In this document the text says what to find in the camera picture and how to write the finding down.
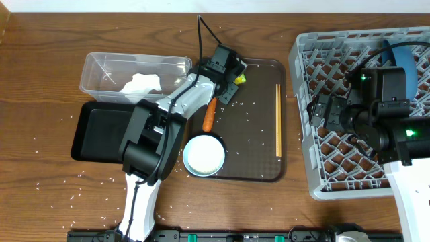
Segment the foil snack wrapper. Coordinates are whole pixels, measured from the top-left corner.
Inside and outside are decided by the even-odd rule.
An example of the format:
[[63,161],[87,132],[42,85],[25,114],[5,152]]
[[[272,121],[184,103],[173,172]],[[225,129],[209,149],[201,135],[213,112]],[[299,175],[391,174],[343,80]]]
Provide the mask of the foil snack wrapper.
[[234,84],[236,84],[236,85],[240,85],[240,84],[245,83],[246,81],[247,81],[247,79],[246,79],[245,75],[244,75],[244,74],[241,74],[239,77],[237,77],[237,78],[234,80]]

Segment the orange carrot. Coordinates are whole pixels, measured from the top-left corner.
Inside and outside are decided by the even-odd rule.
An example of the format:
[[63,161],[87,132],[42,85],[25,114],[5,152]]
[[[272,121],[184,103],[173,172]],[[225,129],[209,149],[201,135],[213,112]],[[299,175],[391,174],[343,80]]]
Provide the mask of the orange carrot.
[[202,124],[202,130],[204,132],[210,132],[212,127],[213,127],[217,101],[218,101],[218,99],[216,97],[214,97],[211,100],[211,102],[208,104],[208,107],[206,109],[206,113],[204,116],[204,121]]

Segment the wooden chopstick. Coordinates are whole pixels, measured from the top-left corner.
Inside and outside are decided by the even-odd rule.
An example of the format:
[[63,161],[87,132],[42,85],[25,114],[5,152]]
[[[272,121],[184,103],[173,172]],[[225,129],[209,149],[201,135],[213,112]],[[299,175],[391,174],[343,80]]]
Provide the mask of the wooden chopstick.
[[280,91],[280,85],[276,84],[276,97],[275,97],[275,104],[276,104],[276,113],[275,113],[275,117],[276,117],[276,156],[277,157],[281,157],[282,155],[282,138],[281,138],[281,134],[280,134],[280,95],[279,95],[279,91]]
[[276,128],[276,132],[277,132],[277,156],[281,157],[282,156],[282,113],[281,113],[281,88],[280,88],[280,84],[277,84],[277,91],[276,91],[276,104],[277,104],[277,128]]

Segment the light blue rice bowl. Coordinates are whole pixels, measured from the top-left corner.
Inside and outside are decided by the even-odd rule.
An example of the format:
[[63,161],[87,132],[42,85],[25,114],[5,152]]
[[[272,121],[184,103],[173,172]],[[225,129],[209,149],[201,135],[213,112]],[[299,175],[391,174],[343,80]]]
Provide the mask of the light blue rice bowl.
[[197,177],[215,175],[224,165],[225,158],[222,143],[210,135],[195,136],[183,150],[185,168]]

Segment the white napkin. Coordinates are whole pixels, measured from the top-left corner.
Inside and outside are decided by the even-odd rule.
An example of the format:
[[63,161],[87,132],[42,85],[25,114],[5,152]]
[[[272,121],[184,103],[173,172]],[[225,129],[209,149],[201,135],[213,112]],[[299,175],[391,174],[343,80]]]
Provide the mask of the white napkin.
[[156,74],[144,75],[137,73],[132,76],[131,81],[125,84],[120,93],[131,103],[136,104],[153,90],[161,90],[160,77]]

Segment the dark blue plate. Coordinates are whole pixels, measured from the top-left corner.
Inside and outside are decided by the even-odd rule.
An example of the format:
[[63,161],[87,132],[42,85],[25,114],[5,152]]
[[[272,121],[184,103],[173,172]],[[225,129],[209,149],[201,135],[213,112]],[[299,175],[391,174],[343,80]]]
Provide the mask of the dark blue plate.
[[408,46],[399,46],[382,53],[382,63],[390,61],[391,66],[402,67],[406,78],[406,98],[413,101],[417,93],[418,75],[414,56]]

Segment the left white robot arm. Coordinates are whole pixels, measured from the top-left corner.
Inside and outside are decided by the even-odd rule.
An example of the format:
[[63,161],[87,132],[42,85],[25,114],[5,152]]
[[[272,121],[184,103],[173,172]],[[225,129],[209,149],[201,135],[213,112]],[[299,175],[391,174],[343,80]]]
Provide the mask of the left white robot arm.
[[154,225],[161,182],[170,174],[186,122],[198,109],[219,99],[228,103],[243,70],[198,66],[167,97],[136,103],[118,151],[126,178],[126,205],[119,224],[121,241],[145,241]]

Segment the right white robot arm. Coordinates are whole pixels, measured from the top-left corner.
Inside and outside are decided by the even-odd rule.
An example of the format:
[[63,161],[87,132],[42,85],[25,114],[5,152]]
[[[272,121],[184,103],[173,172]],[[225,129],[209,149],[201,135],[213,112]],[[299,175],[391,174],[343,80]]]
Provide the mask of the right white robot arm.
[[362,140],[378,156],[393,190],[405,241],[429,240],[429,118],[411,117],[407,99],[368,104],[320,94],[310,124]]

